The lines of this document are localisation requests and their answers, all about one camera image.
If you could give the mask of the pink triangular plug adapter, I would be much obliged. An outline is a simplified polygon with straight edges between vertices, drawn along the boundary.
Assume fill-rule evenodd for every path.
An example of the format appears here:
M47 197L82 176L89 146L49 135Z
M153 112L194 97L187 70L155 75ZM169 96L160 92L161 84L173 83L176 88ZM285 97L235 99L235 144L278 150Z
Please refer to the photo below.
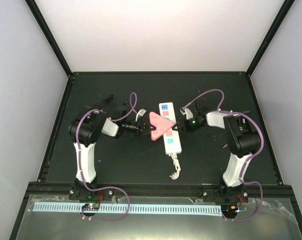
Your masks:
M173 127L172 121L166 119L165 117L162 117L161 115L153 111L149 113L149 121L150 125L154 127L154 129L150 133L151 139L153 141L159 139Z

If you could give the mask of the white power strip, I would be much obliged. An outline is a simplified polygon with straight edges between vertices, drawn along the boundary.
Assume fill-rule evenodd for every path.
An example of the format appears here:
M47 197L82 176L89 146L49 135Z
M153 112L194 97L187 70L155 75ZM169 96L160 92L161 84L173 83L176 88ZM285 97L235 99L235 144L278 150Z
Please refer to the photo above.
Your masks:
M172 102L165 102L159 104L160 115L173 124L176 124L176 116L174 111L174 106ZM180 154L182 152L182 147L180 143L180 137L178 131L171 128L163 135L165 153L167 155Z

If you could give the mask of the black plug with thin cable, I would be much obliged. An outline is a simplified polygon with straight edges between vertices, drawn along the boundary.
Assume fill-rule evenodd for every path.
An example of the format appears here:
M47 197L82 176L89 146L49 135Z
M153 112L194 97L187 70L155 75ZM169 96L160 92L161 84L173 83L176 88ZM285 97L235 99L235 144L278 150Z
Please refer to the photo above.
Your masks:
M127 109L127 102L117 102L113 94L107 96L105 99L101 100L100 109L105 112L110 112L116 109Z

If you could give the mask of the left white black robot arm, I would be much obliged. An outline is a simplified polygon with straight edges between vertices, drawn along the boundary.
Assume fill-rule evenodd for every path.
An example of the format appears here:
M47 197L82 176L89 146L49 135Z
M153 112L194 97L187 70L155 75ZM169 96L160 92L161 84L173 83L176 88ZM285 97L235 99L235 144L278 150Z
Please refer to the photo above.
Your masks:
M145 121L146 111L139 110L132 122L126 120L129 112L123 107L122 116L112 119L102 109L85 106L69 125L69 133L76 150L77 173L75 186L81 188L80 193L86 199L94 199L98 194L95 170L95 145L101 135L118 139L124 132L135 136L149 135L156 129Z

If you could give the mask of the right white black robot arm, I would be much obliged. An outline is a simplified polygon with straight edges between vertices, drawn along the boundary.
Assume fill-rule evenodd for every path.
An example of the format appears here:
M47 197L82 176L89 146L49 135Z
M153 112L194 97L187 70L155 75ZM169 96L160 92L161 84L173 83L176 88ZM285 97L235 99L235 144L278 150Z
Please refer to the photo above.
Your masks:
M173 129L189 133L208 126L225 130L230 157L218 184L217 195L223 202L231 202L242 191L244 175L250 161L264 147L262 132L250 111L204 111L199 108L198 103L195 103L195 109L197 116L188 107L182 107L180 111L184 118L178 120Z

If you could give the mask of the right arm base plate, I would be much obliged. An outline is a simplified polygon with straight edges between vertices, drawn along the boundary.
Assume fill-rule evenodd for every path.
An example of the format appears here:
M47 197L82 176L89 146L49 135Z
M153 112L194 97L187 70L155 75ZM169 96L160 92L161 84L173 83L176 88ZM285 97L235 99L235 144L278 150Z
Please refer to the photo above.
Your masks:
M205 185L202 187L201 196L206 202L217 203L239 203L241 201L247 203L248 198L244 196L244 185L228 187L225 184Z

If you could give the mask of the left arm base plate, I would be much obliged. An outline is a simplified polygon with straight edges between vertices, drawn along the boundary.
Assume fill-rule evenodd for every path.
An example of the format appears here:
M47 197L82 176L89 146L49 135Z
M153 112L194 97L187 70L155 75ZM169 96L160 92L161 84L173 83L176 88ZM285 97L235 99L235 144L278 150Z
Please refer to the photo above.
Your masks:
M69 200L80 204L80 214L94 217L101 208L104 198L103 191L90 191L83 184L73 185L69 192Z

